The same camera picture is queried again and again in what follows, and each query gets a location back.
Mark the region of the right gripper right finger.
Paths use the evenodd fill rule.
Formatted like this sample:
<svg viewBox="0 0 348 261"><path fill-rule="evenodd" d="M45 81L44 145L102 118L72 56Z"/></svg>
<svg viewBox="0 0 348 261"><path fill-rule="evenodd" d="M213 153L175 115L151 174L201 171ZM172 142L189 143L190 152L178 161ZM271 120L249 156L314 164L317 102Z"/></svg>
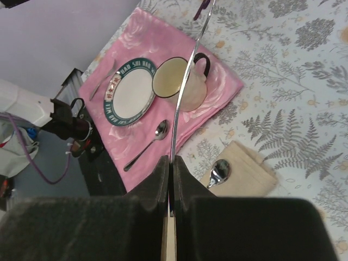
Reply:
<svg viewBox="0 0 348 261"><path fill-rule="evenodd" d="M177 260L337 260L317 209L300 198L217 197L177 156Z"/></svg>

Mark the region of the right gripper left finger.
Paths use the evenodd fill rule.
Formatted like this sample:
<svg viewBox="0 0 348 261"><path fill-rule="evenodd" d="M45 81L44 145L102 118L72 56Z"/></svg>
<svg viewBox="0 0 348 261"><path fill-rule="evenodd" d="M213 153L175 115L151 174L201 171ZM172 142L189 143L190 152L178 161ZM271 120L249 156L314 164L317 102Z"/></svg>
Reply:
<svg viewBox="0 0 348 261"><path fill-rule="evenodd" d="M31 198L1 221L1 260L164 260L169 158L123 196Z"/></svg>

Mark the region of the beige linen napkin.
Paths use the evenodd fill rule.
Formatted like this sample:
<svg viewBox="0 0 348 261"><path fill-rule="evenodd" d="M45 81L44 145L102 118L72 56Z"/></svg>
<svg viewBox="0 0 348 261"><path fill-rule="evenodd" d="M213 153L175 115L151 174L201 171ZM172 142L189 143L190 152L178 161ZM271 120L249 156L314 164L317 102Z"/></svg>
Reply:
<svg viewBox="0 0 348 261"><path fill-rule="evenodd" d="M230 164L229 178L222 184L206 189L209 183L209 171L201 179L196 179L188 170L184 161L177 168L175 177L192 195L217 197L264 197L278 183L275 173L263 163L256 151L245 147L238 141L231 141L217 159L225 159Z"/></svg>

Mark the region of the silver fork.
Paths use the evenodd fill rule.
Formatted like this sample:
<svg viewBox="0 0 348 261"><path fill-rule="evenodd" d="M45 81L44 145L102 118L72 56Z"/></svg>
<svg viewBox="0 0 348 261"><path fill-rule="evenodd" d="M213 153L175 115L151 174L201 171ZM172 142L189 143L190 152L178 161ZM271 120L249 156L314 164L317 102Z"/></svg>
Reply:
<svg viewBox="0 0 348 261"><path fill-rule="evenodd" d="M184 76L183 76L183 79L182 79L182 83L181 83L181 87L180 87L180 90L179 90L179 95L178 95L178 100L177 100L177 104L176 104L176 110L175 110L175 115L174 115L174 119L173 119L173 124L172 124L172 139L171 139L171 151L170 151L170 164L172 165L173 162L174 162L174 159L175 159L175 154L176 154L176 141L177 141L177 129L178 129L178 120L179 120L179 111L180 111L180 107L181 107L181 101L182 101L182 98L183 98L183 94L184 94L184 89L185 89L185 86L187 84L187 81L189 79L189 74L190 74L190 71L191 71L191 67L192 67L192 63L194 61L194 57L197 53L197 50L199 48L199 45L200 45L200 41L202 40L203 38L203 35L204 35L204 32L206 31L206 28L207 28L207 25L209 23L209 20L210 20L210 17L212 15L212 12L213 12L213 8L214 8L214 5L216 3L216 0L213 0L213 1L210 1L211 4L211 7L210 7L210 10L209 10L209 13L205 19L205 22L204 22L204 25L200 31L200 34L198 35L196 41L195 41L195 46L191 52L191 55L189 57L189 60L188 60L188 64L186 66L186 69L185 69L185 73L184 73Z"/></svg>

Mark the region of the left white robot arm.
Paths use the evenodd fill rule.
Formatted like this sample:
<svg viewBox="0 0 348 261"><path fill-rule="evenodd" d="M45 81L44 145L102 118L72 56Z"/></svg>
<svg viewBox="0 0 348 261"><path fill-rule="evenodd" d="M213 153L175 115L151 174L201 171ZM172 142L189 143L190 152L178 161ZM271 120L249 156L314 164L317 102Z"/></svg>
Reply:
<svg viewBox="0 0 348 261"><path fill-rule="evenodd" d="M84 141L92 133L92 123L74 117L72 105L23 89L1 80L1 114L24 120L62 140Z"/></svg>

